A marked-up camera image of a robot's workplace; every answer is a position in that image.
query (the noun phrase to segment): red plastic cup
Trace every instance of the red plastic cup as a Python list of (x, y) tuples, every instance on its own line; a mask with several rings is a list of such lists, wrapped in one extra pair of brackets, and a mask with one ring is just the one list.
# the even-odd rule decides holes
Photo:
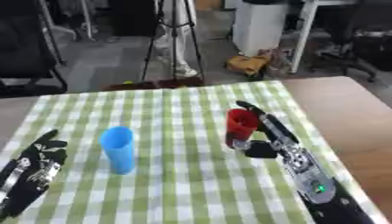
[(252, 112), (235, 108), (227, 112), (226, 144), (233, 147), (233, 140), (247, 141), (257, 129), (258, 117)]

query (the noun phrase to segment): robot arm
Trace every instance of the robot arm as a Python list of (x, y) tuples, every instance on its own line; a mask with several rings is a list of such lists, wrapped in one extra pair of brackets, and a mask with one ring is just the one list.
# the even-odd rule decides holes
[(245, 101), (237, 104), (258, 117), (257, 131), (266, 141), (241, 142), (233, 146), (250, 158), (283, 159), (285, 170), (292, 176), (297, 192), (318, 224), (371, 224), (371, 219), (336, 178), (329, 177), (310, 151), (279, 120)]
[(67, 158), (67, 143), (52, 140), (57, 134), (44, 134), (0, 172), (0, 222), (19, 216), (49, 188)]

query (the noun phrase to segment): white pants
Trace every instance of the white pants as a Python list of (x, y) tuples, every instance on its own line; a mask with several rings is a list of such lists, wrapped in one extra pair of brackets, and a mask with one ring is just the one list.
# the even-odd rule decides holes
[[(177, 1), (177, 25), (188, 23), (188, 16), (186, 13), (185, 1), (188, 1), (189, 8), (191, 11), (192, 21), (196, 24), (196, 10), (194, 7), (193, 0), (164, 0), (164, 21), (168, 24), (172, 24), (172, 1)], [(186, 39), (191, 34), (191, 27), (189, 25), (182, 26), (177, 29), (178, 36), (176, 39), (177, 44), (177, 63), (179, 66), (187, 66), (186, 63)], [(155, 41), (155, 47), (157, 49), (167, 49), (171, 56), (172, 54), (172, 29), (164, 27), (164, 35), (157, 38)]]

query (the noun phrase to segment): gingham tablecloth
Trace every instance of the gingham tablecloth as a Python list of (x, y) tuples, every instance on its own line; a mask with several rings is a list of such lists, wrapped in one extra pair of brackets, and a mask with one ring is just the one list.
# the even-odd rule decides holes
[[(68, 159), (48, 193), (10, 223), (313, 223), (279, 160), (225, 145), (236, 100), (280, 118), (375, 223), (387, 223), (277, 81), (40, 97), (0, 165), (52, 129), (69, 142)], [(135, 132), (136, 169), (126, 176), (110, 174), (98, 143), (116, 125)]]

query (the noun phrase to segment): sneaker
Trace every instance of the sneaker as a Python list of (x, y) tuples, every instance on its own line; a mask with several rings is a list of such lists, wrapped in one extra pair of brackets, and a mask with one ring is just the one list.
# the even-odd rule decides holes
[(177, 66), (176, 75), (179, 77), (189, 78), (198, 75), (198, 71), (188, 65)]

